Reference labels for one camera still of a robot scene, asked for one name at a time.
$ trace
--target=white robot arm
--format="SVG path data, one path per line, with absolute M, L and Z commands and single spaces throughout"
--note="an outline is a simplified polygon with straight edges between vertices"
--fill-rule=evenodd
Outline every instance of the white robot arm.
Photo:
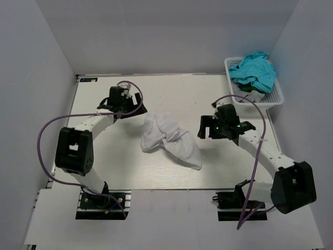
M 232 104 L 218 107 L 213 116 L 201 116 L 198 133 L 201 139 L 206 138 L 206 127 L 209 128 L 210 138 L 232 140 L 256 157 L 261 136 L 251 123 L 239 121 Z M 254 182 L 250 200 L 272 203 L 283 214 L 316 201 L 312 168 L 308 163 L 295 162 L 266 141 L 262 143 L 259 162 L 272 176 L 273 185 Z M 235 186 L 235 199 L 241 206 L 249 182 L 246 180 Z
M 141 115 L 147 112 L 139 93 L 135 94 L 137 104 L 129 95 L 130 85 L 117 85 L 110 88 L 109 97 L 104 98 L 97 107 L 98 111 L 121 113 L 115 115 L 96 115 L 89 117 L 75 128 L 64 127 L 59 132 L 55 164 L 58 168 L 72 175 L 79 184 L 98 194 L 109 194 L 108 184 L 93 168 L 93 140 L 118 119 Z M 94 203 L 104 204 L 106 197 L 92 194 Z

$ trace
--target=teal cloth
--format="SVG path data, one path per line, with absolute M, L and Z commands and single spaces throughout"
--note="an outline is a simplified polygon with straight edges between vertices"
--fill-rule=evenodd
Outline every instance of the teal cloth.
M 229 69 L 230 78 L 239 84 L 251 83 L 265 93 L 273 90 L 276 73 L 267 53 L 254 52 Z

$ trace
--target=purple cable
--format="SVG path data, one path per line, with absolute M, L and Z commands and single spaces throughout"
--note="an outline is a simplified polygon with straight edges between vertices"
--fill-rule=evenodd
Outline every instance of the purple cable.
M 77 184 L 77 183 L 71 183 L 71 182 L 66 182 L 66 181 L 60 181 L 58 179 L 56 179 L 55 177 L 53 177 L 46 169 L 45 167 L 45 164 L 43 162 L 43 159 L 42 159 L 42 154 L 41 154 L 41 137 L 42 137 L 42 134 L 44 132 L 44 130 L 47 128 L 47 126 L 49 126 L 52 122 L 54 121 L 57 121 L 59 119 L 63 119 L 63 118 L 69 118 L 69 117 L 83 117 L 83 116 L 97 116 L 97 115 L 103 115 L 103 116 L 107 116 L 107 115 L 116 115 L 116 116 L 124 116 L 124 115 L 131 115 L 135 112 L 137 112 L 141 106 L 143 105 L 143 101 L 144 101 L 144 97 L 143 97 L 143 94 L 142 94 L 142 91 L 140 90 L 140 88 L 134 84 L 133 82 L 130 82 L 130 81 L 121 81 L 119 82 L 118 84 L 120 83 L 129 83 L 133 86 L 135 86 L 137 88 L 137 90 L 139 91 L 140 93 L 140 96 L 141 96 L 141 102 L 139 104 L 139 106 L 131 111 L 131 112 L 128 112 L 128 113 L 112 113 L 112 112 L 103 112 L 103 113 L 90 113 L 90 114 L 75 114 L 75 115 L 64 115 L 64 116 L 58 116 L 56 118 L 53 118 L 52 120 L 48 121 L 43 127 L 42 129 L 40 130 L 39 134 L 38 134 L 38 138 L 37 138 L 37 154 L 38 154 L 38 159 L 40 161 L 40 164 L 42 166 L 42 169 L 43 171 L 45 172 L 45 174 L 50 178 L 52 179 L 53 181 L 55 182 L 58 182 L 60 184 L 64 184 L 64 185 L 69 185 L 69 186 L 79 186 L 83 189 L 87 189 L 89 192 L 95 194 L 95 195 L 99 195 L 99 196 L 105 196 L 105 197 L 109 197 L 111 199 L 113 199 L 116 204 L 119 206 L 119 208 L 121 209 L 122 213 L 124 214 L 124 217 L 126 218 L 126 213 L 124 211 L 124 208 L 121 206 L 121 204 L 118 202 L 118 200 L 116 198 L 114 198 L 112 195 L 109 195 L 109 194 L 99 194 L 97 192 L 95 192 L 94 190 L 91 190 L 89 189 L 87 186 L 85 185 L 81 185 L 81 184 Z
M 264 139 L 265 133 L 266 133 L 266 121 L 265 121 L 264 115 L 262 114 L 260 108 L 253 101 L 250 101 L 249 99 L 247 99 L 247 98 L 245 98 L 243 96 L 240 96 L 240 95 L 225 95 L 225 96 L 222 96 L 221 98 L 217 99 L 213 104 L 216 105 L 216 103 L 219 100 L 222 100 L 222 99 L 227 98 L 227 97 L 232 97 L 232 96 L 234 96 L 234 97 L 240 97 L 240 98 L 245 99 L 248 102 L 250 102 L 258 110 L 258 112 L 259 112 L 259 114 L 260 114 L 260 116 L 261 116 L 261 118 L 263 120 L 263 123 L 264 123 L 264 129 L 263 129 L 263 132 L 262 132 L 262 135 L 261 135 L 261 140 L 259 141 L 257 153 L 255 154 L 255 161 L 254 161 L 254 166 L 253 166 L 253 171 L 252 171 L 252 176 L 251 176 L 251 180 L 250 180 L 250 184 L 249 184 L 248 193 L 246 194 L 245 201 L 244 201 L 244 204 L 243 204 L 243 208 L 241 210 L 239 221 L 238 221 L 238 225 L 237 225 L 237 230 L 239 230 L 240 227 L 244 224 L 244 222 L 247 221 L 247 219 L 249 219 L 251 217 L 251 215 L 253 215 L 260 207 L 263 206 L 263 204 L 260 204 L 258 207 L 256 207 L 255 209 L 253 209 L 251 211 L 251 213 L 249 213 L 244 218 L 245 210 L 246 210 L 246 207 L 248 205 L 248 201 L 249 201 L 249 198 L 250 198 L 250 193 L 251 193 L 253 182 L 254 182 L 255 172 L 257 171 L 257 166 L 258 166 L 258 162 L 259 162 L 260 149 L 261 149 L 261 146 L 262 146 L 262 143 L 263 143 L 263 139 Z

